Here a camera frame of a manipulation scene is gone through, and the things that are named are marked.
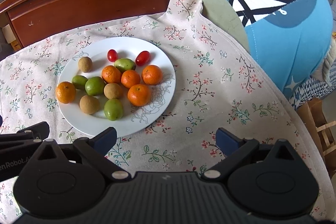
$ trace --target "screw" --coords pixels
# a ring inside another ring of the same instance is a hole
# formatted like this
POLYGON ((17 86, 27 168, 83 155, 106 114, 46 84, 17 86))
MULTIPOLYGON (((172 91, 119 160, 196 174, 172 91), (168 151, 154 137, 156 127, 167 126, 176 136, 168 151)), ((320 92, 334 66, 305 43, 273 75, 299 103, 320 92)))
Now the screw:
POLYGON ((205 177, 208 179, 216 179, 221 176, 221 173, 217 170, 207 170, 204 172, 205 177))
POLYGON ((115 171, 112 173, 112 178, 114 179, 126 179, 128 178, 128 173, 126 171, 115 171))

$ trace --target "red cherry tomato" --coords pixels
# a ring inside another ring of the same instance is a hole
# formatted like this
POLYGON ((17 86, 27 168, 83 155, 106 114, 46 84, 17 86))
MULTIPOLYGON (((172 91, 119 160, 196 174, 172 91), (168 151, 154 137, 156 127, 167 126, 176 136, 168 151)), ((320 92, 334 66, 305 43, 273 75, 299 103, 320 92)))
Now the red cherry tomato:
POLYGON ((137 66, 145 65, 151 58, 151 54, 148 51, 140 52, 137 58, 135 59, 135 63, 137 66))
POLYGON ((118 59, 118 54, 115 50, 109 50, 107 52, 107 59, 110 61, 110 62, 115 62, 117 59, 118 59))

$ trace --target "white plate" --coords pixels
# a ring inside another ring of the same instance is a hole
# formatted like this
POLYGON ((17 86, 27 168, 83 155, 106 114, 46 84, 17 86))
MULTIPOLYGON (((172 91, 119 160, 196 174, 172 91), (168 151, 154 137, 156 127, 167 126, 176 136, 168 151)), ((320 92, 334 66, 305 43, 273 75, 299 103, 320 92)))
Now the white plate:
MULTIPOLYGON (((93 115, 84 114, 79 108, 79 100, 85 95, 84 91, 77 90, 76 100, 73 103, 62 104, 58 102, 59 109, 67 122, 80 132, 90 136, 96 136, 108 127, 114 127, 117 130, 118 137, 142 130, 160 117, 174 95, 175 71, 167 55, 153 44, 132 37, 104 39, 79 51, 65 66, 58 79, 58 84, 64 81, 71 82, 75 75, 84 75, 88 79, 94 76, 101 77, 102 69, 107 65, 113 65, 107 59, 107 52, 110 49, 115 49, 119 58, 129 58, 131 60, 135 60, 140 52, 149 51, 151 53, 149 64, 159 66, 163 71, 164 79, 161 84, 151 86, 152 100, 149 105, 140 108, 131 105, 127 99, 128 89, 123 87, 124 96, 121 102, 124 106, 124 116, 118 121, 110 121, 105 118, 104 104, 107 98, 103 95, 97 97, 100 100, 101 110, 93 115), (78 69, 78 60, 84 56, 90 57, 93 61, 93 68, 89 73, 82 73, 78 69)), ((144 67, 145 65, 137 67, 136 71, 141 75, 144 67)))

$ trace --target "table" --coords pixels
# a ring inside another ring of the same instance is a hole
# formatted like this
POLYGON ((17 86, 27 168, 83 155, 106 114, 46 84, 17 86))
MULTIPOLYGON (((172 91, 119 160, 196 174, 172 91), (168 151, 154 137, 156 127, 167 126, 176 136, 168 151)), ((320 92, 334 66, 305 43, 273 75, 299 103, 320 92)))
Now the table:
MULTIPOLYGON (((214 133, 219 127, 266 144, 285 138, 319 183, 320 195, 311 214, 332 218, 333 188, 305 125, 243 47, 204 18, 201 10, 202 0, 170 0, 165 13, 75 28, 1 61, 0 134, 47 121, 49 136, 58 143, 85 136, 58 109, 54 92, 59 75, 69 59, 88 55, 88 45, 107 37, 137 37, 167 54, 176 72, 175 93, 160 118, 140 132, 118 138, 107 158, 132 174, 138 170, 201 174, 225 158, 216 145, 214 133)), ((0 185, 2 223, 21 213, 12 194, 14 181, 0 185)))

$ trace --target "drawer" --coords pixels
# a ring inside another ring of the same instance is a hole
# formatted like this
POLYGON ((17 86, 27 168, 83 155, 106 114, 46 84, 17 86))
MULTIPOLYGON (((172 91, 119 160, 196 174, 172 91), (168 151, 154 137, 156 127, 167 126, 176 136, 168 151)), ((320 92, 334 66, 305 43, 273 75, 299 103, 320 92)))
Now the drawer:
POLYGON ((83 25, 167 9, 169 0, 27 0, 8 11, 24 47, 83 25))

